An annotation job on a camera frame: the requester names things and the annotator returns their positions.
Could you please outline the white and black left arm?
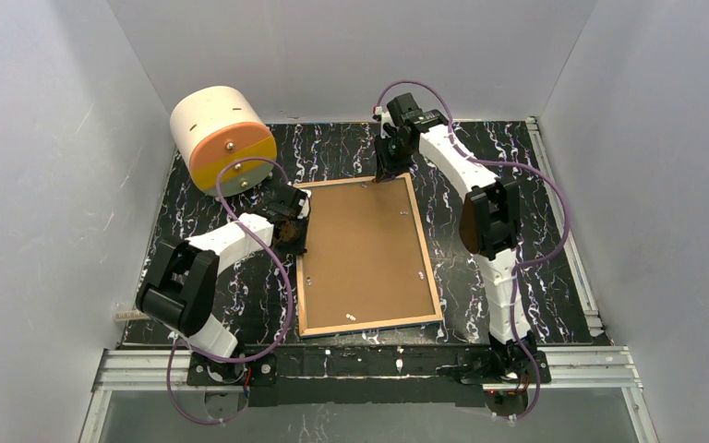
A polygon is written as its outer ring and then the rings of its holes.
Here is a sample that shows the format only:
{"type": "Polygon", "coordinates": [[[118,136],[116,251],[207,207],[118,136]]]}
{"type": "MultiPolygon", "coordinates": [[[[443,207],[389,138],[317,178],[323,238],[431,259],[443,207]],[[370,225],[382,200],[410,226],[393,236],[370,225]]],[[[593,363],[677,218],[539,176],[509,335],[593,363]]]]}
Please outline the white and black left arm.
{"type": "Polygon", "coordinates": [[[162,239],[143,277],[136,308],[162,323],[192,352],[215,363],[245,364],[281,345],[294,317],[293,286],[283,256],[306,253],[311,192],[281,184],[270,198],[224,226],[187,239],[162,239]],[[264,252],[283,281],[286,314],[265,350],[237,357],[238,340],[212,313],[220,275],[234,264],[264,252]]]}

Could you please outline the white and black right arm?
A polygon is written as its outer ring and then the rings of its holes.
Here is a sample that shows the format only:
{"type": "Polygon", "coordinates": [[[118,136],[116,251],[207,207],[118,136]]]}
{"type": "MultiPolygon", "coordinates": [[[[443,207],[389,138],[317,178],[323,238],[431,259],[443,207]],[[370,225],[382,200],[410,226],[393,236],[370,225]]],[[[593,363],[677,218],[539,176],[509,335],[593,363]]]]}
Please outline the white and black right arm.
{"type": "Polygon", "coordinates": [[[380,130],[374,141],[376,182],[407,173],[420,154],[461,198],[458,233],[476,260],[485,287],[491,359],[506,372],[516,371],[535,347],[515,288],[521,228],[517,185],[497,177],[454,135],[440,111],[422,110],[410,93],[375,106],[374,119],[380,130]]]}

